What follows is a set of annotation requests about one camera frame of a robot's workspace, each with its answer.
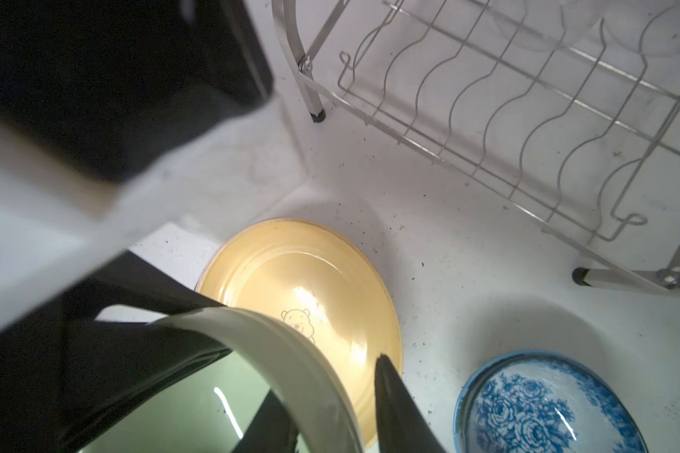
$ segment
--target rack leg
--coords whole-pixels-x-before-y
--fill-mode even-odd
[[[282,51],[287,57],[300,95],[308,106],[309,116],[313,122],[322,122],[325,120],[325,109],[320,101],[320,95],[306,86],[300,77],[300,74],[304,74],[312,78],[312,60],[305,58],[302,41],[299,38],[295,0],[272,0],[272,14]]]
[[[653,270],[638,270],[636,271],[641,277],[647,278],[651,281],[660,281],[659,272]],[[580,286],[593,286],[594,288],[619,289],[623,291],[641,291],[648,294],[666,294],[668,296],[680,297],[680,287],[670,290],[661,289],[660,292],[654,292],[649,289],[636,285],[634,282],[627,280],[619,273],[609,269],[588,269],[586,267],[577,267],[572,273],[571,278],[574,283]]]

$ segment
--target dish rack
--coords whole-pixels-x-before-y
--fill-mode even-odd
[[[680,55],[622,49],[604,19],[572,46],[529,51],[516,33],[493,33],[490,20],[548,37],[491,0],[382,0],[383,19],[340,52],[330,89],[313,65],[349,0],[334,5],[307,50],[295,1],[272,0],[272,11],[313,121],[325,119],[323,95],[473,178],[603,267],[574,270],[580,285],[680,296]],[[674,251],[665,267],[634,270],[640,244]]]

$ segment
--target bowl rim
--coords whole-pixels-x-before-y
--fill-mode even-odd
[[[471,387],[473,387],[475,384],[477,384],[477,381],[481,378],[485,378],[487,374],[495,370],[497,367],[499,367],[502,363],[505,362],[513,362],[515,359],[521,357],[521,356],[526,356],[526,355],[536,355],[536,356],[542,356],[545,358],[553,358],[553,359],[559,359],[564,362],[569,363],[572,366],[580,368],[582,371],[588,373],[590,376],[592,376],[594,379],[596,379],[597,382],[600,384],[604,385],[607,390],[610,392],[612,396],[617,398],[617,401],[619,401],[620,405],[622,408],[627,412],[627,415],[629,416],[629,419],[632,421],[632,424],[635,426],[635,430],[637,431],[638,434],[640,434],[640,440],[643,442],[643,448],[645,451],[648,450],[647,444],[644,442],[644,437],[642,432],[640,431],[640,427],[637,426],[637,422],[635,422],[635,419],[632,417],[632,414],[629,413],[625,405],[622,403],[622,400],[617,396],[617,394],[612,390],[612,388],[607,385],[607,383],[602,379],[597,373],[595,373],[593,370],[589,369],[586,365],[580,363],[578,360],[575,360],[569,356],[566,356],[564,354],[559,354],[558,352],[553,352],[553,351],[545,351],[543,349],[522,349],[519,351],[512,351],[508,352],[506,354],[502,354],[500,356],[494,357],[491,359],[489,362],[484,363],[478,370],[476,370],[471,377],[468,378],[466,381],[466,384],[463,385],[463,388],[461,389],[461,393],[458,395],[458,399],[456,400],[456,406],[454,408],[453,412],[453,447],[456,450],[456,453],[465,453],[465,450],[461,450],[459,445],[458,445],[458,437],[459,437],[459,432],[458,432],[458,418],[459,414],[463,409],[465,409],[465,405],[463,405],[465,401],[465,398],[469,395],[469,392],[471,391]]]

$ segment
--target blue floral bowl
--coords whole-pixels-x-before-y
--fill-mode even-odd
[[[453,430],[458,453],[647,452],[607,384],[553,352],[513,352],[481,367],[458,397]]]

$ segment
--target bowl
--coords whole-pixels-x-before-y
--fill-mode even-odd
[[[476,371],[458,397],[458,453],[647,451],[617,395],[589,368],[546,351],[518,351]]]
[[[230,453],[270,389],[299,429],[299,451],[363,451],[339,378],[317,348],[288,325],[227,307],[155,323],[202,333],[233,352],[153,395],[82,448],[85,453]]]
[[[501,36],[533,51],[571,46],[605,12],[608,0],[492,0],[491,15]]]
[[[680,0],[615,0],[605,30],[621,47],[646,57],[680,54]]]

